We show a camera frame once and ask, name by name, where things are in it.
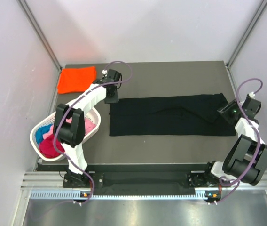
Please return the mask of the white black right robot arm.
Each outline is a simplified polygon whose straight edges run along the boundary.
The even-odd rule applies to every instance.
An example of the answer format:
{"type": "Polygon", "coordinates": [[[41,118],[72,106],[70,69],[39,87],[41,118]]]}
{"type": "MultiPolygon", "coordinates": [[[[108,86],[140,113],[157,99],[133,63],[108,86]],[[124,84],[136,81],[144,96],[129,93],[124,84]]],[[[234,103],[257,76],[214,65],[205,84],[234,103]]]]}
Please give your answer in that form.
{"type": "Polygon", "coordinates": [[[207,163],[203,173],[203,182],[207,186],[219,183],[220,177],[235,180],[251,167],[242,177],[241,182],[255,186],[267,169],[267,145],[257,136],[259,122],[255,116],[261,109],[261,102],[248,94],[242,102],[241,109],[236,100],[220,108],[218,113],[231,125],[234,125],[238,139],[223,162],[207,163]]]}

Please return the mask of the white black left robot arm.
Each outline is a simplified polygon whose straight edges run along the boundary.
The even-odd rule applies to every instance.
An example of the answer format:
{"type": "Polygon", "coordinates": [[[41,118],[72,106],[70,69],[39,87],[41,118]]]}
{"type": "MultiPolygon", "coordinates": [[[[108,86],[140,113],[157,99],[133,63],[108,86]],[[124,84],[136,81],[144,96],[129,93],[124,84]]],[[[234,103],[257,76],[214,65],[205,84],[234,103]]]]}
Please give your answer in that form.
{"type": "Polygon", "coordinates": [[[113,104],[119,101],[118,88],[122,74],[116,70],[103,70],[103,77],[92,82],[89,88],[68,104],[59,104],[55,112],[53,127],[54,150],[63,155],[69,167],[64,176],[64,187],[85,187],[92,185],[92,178],[86,172],[82,143],[85,137],[85,116],[99,102],[113,104]]]}

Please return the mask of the black t-shirt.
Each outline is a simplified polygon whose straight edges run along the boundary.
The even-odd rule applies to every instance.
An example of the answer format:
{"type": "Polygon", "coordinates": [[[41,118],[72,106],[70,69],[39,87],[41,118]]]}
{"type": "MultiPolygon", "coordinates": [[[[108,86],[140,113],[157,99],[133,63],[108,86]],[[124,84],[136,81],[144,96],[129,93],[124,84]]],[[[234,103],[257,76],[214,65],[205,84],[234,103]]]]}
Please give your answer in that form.
{"type": "Polygon", "coordinates": [[[175,97],[124,98],[110,106],[110,136],[235,136],[218,110],[222,93],[175,97]]]}

